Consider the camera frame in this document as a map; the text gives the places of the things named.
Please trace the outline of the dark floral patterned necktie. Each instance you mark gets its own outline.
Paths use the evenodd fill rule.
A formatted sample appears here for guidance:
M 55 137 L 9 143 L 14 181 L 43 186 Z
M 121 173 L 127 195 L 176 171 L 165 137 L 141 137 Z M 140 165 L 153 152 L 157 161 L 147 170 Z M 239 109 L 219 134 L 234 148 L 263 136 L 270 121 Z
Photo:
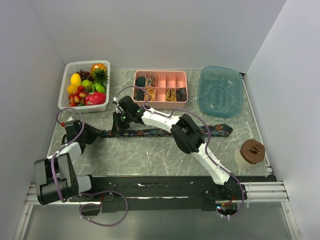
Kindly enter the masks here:
M 228 137 L 232 134 L 234 129 L 223 123 L 216 125 L 209 125 L 211 137 Z M 160 128 L 141 129 L 141 130 L 127 130 L 120 133 L 112 133 L 111 130 L 102 130 L 99 135 L 101 138 L 152 138 L 152 137 L 171 137 L 172 134 Z

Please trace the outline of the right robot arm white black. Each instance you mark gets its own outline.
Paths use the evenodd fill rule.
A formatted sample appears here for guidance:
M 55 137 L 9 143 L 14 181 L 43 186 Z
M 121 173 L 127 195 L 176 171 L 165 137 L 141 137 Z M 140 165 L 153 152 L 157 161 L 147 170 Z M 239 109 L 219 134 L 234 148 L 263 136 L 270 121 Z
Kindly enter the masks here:
M 209 149 L 211 140 L 209 127 L 205 125 L 208 132 L 208 139 L 205 139 L 203 132 L 191 118 L 192 112 L 183 110 L 185 114 L 176 116 L 174 109 L 172 113 L 166 114 L 146 105 L 139 106 L 128 95 L 121 99 L 114 97 L 112 103 L 116 105 L 112 125 L 114 134 L 124 132 L 131 123 L 167 131 L 173 136 L 182 152 L 192 155 L 207 170 L 222 200 L 247 199 L 245 187 L 239 179 L 226 169 Z

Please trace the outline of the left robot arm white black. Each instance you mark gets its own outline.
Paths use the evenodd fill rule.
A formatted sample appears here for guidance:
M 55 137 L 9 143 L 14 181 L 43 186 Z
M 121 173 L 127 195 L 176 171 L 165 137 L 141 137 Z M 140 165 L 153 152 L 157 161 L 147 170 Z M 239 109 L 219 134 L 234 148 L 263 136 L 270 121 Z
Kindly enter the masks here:
M 65 135 L 62 149 L 53 155 L 34 162 L 35 187 L 38 202 L 47 205 L 56 201 L 66 202 L 81 194 L 93 201 L 99 195 L 99 188 L 92 184 L 91 175 L 77 175 L 73 161 L 84 153 L 102 131 L 80 120 L 62 123 Z

